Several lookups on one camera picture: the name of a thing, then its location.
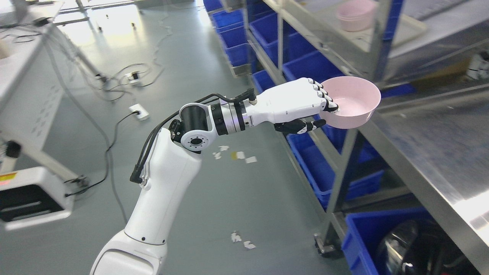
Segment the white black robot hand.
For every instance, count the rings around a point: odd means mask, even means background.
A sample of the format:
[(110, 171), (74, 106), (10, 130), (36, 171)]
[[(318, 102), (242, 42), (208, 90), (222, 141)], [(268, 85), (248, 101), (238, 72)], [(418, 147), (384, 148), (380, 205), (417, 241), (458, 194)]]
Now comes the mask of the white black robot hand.
[(338, 111), (323, 85), (306, 77), (267, 89), (256, 97), (255, 104), (246, 101), (244, 108), (250, 126), (270, 122), (276, 131), (287, 134), (303, 134), (325, 125), (325, 120), (306, 122), (304, 117)]

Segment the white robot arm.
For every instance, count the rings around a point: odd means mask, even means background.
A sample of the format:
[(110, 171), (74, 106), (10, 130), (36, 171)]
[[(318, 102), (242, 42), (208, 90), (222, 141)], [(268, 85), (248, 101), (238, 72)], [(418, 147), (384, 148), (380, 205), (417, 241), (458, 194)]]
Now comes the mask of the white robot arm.
[(160, 275), (168, 254), (168, 237), (178, 207), (202, 165), (201, 151), (224, 134), (251, 125), (246, 105), (256, 102), (254, 89), (234, 99), (210, 94), (222, 102), (189, 103), (149, 134), (130, 180), (140, 196), (123, 230), (105, 244), (91, 275)]

